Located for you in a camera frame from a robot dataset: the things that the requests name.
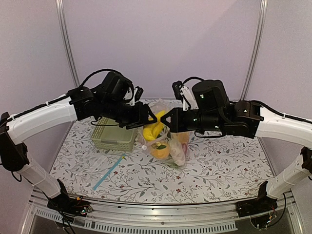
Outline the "yellow toy banana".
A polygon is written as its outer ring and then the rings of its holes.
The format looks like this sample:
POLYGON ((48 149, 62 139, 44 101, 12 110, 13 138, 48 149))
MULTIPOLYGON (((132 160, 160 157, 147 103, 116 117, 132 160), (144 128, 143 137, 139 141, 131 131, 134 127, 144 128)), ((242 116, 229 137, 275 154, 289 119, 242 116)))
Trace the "yellow toy banana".
POLYGON ((162 131, 164 125, 160 121, 160 118, 165 114, 165 111, 160 111, 156 114, 157 122, 153 124, 149 124, 143 127, 143 137, 147 141, 156 140, 160 132, 162 131))

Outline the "yellow toy lemon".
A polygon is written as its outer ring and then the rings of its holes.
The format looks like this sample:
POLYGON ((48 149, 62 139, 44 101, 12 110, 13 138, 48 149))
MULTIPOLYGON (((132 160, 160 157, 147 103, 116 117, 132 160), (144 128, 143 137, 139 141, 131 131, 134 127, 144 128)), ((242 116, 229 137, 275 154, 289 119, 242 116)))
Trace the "yellow toy lemon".
POLYGON ((176 139, 181 144, 188 144, 189 143, 189 138, 190 138, 190 134, 188 132, 183 132, 183 133, 177 133, 176 134, 176 139))

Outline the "clear pink-zipper zip bag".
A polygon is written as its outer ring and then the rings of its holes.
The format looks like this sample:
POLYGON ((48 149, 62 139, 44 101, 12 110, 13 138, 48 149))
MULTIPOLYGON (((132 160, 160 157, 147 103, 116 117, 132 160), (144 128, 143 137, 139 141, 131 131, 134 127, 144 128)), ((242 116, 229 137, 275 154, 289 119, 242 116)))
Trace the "clear pink-zipper zip bag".
MULTIPOLYGON (((170 103, 168 100, 158 99, 153 104, 149 103, 149 106, 150 106, 152 112, 156 115, 158 112, 163 111, 163 110, 165 111, 165 114, 166 114, 170 110, 170 108, 173 106, 173 104, 170 103)), ((151 148, 152 148, 153 144, 158 143, 158 142, 161 142, 161 143, 166 142, 169 144, 171 139, 176 139, 176 134, 177 133, 172 133, 168 129, 168 127, 164 125, 162 131, 160 132, 160 134, 158 135, 156 140, 147 141, 143 137, 143 129, 140 130, 139 131, 139 138, 140 138, 140 142, 142 142, 143 152, 146 155, 152 156, 151 155, 151 148)), ((167 159, 157 159, 157 160, 160 160, 160 161, 168 164, 171 167, 179 167, 173 162, 173 159, 172 159, 170 154, 169 154, 169 157, 167 159)))

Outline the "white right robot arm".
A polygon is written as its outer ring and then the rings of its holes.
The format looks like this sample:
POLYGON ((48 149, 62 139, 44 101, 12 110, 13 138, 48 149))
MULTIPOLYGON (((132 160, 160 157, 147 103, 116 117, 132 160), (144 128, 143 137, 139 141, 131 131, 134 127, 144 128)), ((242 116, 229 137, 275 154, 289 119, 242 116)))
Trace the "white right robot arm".
POLYGON ((297 153, 293 161, 274 178, 265 181, 252 202, 261 213, 284 192, 312 175, 312 121, 279 112, 259 100, 229 100, 222 81, 190 77, 176 81, 172 89, 182 107, 176 107, 161 117, 172 133, 193 131, 204 138, 239 136, 263 139, 267 144, 297 153))

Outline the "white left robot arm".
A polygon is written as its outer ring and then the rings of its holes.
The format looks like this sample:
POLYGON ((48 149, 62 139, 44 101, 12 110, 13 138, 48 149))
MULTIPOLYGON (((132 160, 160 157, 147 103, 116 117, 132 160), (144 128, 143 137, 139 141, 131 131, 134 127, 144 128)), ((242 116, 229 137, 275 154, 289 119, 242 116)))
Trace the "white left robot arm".
POLYGON ((18 114, 4 113, 0 122, 0 158, 3 167, 16 172, 38 187, 63 212, 73 204, 67 197, 61 182, 36 161, 27 144, 35 146, 47 143, 50 136, 40 140, 45 133, 63 124, 74 123, 89 117, 99 120, 107 117, 119 127, 133 129, 157 122, 147 104, 139 101, 142 89, 113 69, 105 69, 106 77, 94 88, 86 87, 86 82, 69 90, 60 97, 18 114))

